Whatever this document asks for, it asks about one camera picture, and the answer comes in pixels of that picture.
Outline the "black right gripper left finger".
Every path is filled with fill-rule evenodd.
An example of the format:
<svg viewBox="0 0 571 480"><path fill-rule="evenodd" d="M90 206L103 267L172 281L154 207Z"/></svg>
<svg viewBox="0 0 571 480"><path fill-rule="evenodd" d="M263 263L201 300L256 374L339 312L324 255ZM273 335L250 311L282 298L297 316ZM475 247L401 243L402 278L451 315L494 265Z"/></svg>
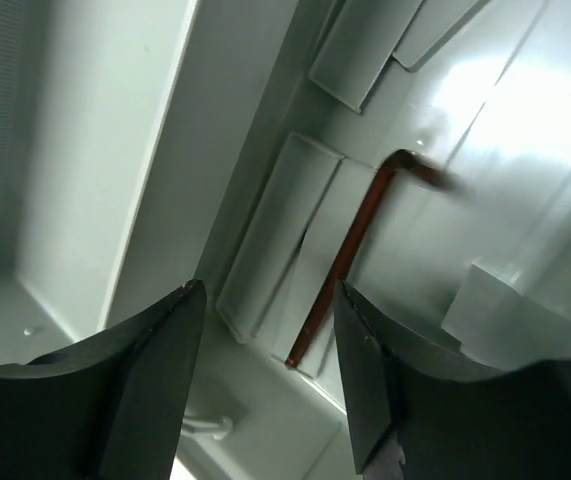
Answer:
<svg viewBox="0 0 571 480"><path fill-rule="evenodd" d="M207 295L191 280L27 364L0 365L0 479L166 479Z"/></svg>

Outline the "red hex key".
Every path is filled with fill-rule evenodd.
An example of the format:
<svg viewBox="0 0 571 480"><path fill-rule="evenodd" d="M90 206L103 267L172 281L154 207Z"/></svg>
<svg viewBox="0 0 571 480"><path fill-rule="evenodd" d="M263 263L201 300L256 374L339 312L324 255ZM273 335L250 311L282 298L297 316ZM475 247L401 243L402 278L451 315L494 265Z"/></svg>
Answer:
<svg viewBox="0 0 571 480"><path fill-rule="evenodd" d="M349 273L387 190L400 172L406 172L438 191L453 191L457 188L456 181L450 174L431 166L421 155L411 150L398 149L381 162L284 360L284 365L288 369L298 368L316 334L323 326L333 299L335 284L344 280Z"/></svg>

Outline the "green transparent plastic toolbox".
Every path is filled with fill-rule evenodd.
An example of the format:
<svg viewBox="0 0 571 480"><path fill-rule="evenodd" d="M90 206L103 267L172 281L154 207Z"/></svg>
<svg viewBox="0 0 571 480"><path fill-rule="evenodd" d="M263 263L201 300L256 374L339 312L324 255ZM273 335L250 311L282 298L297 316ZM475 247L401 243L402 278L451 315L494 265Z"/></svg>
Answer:
<svg viewBox="0 0 571 480"><path fill-rule="evenodd" d="M0 365L204 284L166 479L365 479L333 299L284 365L381 162L344 280L503 373L571 359L571 1L0 1Z"/></svg>

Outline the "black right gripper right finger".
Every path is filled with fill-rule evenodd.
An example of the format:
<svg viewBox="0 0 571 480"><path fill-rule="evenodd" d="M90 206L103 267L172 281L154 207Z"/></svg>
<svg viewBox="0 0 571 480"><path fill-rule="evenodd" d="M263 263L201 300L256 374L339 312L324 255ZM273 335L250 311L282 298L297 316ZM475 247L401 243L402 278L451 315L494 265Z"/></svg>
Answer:
<svg viewBox="0 0 571 480"><path fill-rule="evenodd" d="M571 359L503 373L392 320L346 282L334 326L365 479L571 479Z"/></svg>

